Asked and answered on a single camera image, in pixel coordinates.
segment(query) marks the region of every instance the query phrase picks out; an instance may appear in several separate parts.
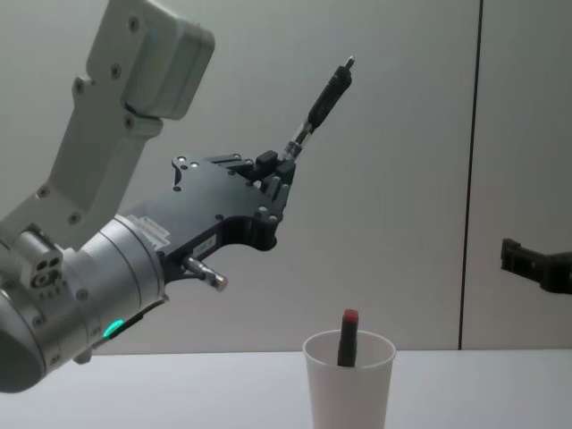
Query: white table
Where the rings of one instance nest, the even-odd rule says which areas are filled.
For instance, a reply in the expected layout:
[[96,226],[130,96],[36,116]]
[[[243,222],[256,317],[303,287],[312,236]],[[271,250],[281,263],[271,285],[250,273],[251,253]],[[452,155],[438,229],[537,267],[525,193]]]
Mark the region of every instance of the white table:
[[[0,395],[0,427],[310,429],[305,361],[301,353],[94,357]],[[386,427],[569,429],[572,350],[401,351]]]

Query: green led light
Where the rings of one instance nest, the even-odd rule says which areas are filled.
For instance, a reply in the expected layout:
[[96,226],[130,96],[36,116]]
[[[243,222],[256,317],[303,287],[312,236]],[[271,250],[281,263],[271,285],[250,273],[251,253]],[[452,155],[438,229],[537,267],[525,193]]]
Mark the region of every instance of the green led light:
[[114,333],[121,325],[123,324],[123,320],[119,319],[107,326],[107,329],[104,332],[104,338],[108,337],[112,333]]

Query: white paper cup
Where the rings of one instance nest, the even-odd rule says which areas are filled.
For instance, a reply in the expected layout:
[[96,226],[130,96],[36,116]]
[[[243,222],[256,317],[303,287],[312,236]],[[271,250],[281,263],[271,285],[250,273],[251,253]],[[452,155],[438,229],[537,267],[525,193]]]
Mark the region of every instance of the white paper cup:
[[356,367],[337,366],[340,330],[304,343],[314,429],[382,429],[395,346],[371,332],[357,332]]

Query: label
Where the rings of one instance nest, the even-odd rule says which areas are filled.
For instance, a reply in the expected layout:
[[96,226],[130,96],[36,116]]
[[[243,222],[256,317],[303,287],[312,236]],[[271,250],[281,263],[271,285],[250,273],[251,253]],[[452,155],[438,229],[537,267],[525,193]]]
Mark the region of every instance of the label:
[[193,257],[200,257],[203,253],[207,252],[214,246],[216,246],[216,234],[193,248]]
[[153,219],[147,216],[143,216],[139,219],[133,214],[130,214],[127,216],[127,218],[132,221],[141,232],[143,232],[143,235],[145,235],[147,240],[149,240],[154,250],[159,250],[160,248],[164,248],[165,246],[169,246],[171,244],[171,242],[167,239],[171,233],[159,225],[157,222],[155,222]]

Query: black marker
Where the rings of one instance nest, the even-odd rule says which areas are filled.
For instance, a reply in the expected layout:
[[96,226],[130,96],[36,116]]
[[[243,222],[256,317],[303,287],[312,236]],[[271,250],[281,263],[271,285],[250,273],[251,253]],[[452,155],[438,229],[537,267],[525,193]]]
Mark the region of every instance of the black marker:
[[338,349],[338,366],[353,367],[356,365],[358,322],[359,313],[357,310],[346,310],[343,312],[340,348]]

